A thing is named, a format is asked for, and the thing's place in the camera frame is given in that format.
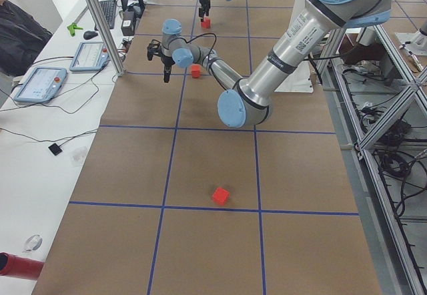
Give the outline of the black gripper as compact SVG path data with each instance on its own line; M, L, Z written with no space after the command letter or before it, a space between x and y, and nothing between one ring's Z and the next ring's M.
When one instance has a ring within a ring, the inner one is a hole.
M201 7L199 8L199 17L209 17L209 8L211 7L211 0L199 0Z
M165 66L163 69L163 81L169 82L171 75L171 67L175 64L175 61L172 57L166 55L162 55L161 61Z

